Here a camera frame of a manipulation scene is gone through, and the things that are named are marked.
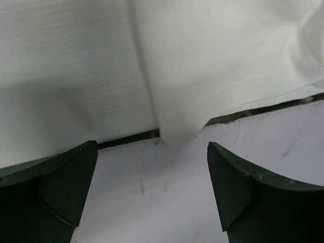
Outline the white printed t-shirt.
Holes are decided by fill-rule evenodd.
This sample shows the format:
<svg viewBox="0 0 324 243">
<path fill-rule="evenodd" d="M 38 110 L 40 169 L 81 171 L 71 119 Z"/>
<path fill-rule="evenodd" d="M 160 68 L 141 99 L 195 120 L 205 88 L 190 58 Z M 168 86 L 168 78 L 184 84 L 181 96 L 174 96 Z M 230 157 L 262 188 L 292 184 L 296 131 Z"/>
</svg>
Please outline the white printed t-shirt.
<svg viewBox="0 0 324 243">
<path fill-rule="evenodd" d="M 160 136 L 323 92 L 323 1 L 129 1 Z"/>
</svg>

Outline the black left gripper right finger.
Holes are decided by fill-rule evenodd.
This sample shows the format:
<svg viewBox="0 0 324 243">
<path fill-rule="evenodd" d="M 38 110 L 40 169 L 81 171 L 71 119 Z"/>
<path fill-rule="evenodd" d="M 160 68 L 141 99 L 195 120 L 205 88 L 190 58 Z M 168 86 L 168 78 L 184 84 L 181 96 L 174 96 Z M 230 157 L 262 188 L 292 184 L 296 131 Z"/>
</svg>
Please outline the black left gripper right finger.
<svg viewBox="0 0 324 243">
<path fill-rule="evenodd" d="M 230 242 L 323 242 L 323 187 L 276 174 L 211 142 L 208 167 Z"/>
</svg>

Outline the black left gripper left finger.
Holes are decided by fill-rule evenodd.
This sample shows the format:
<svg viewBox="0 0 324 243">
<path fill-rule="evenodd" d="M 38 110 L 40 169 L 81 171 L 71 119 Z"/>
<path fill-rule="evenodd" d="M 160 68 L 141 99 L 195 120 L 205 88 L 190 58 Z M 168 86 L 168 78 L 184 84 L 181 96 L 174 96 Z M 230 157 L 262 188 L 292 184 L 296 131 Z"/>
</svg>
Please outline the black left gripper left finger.
<svg viewBox="0 0 324 243">
<path fill-rule="evenodd" d="M 1 242 L 71 242 L 96 167 L 96 141 L 1 169 Z"/>
</svg>

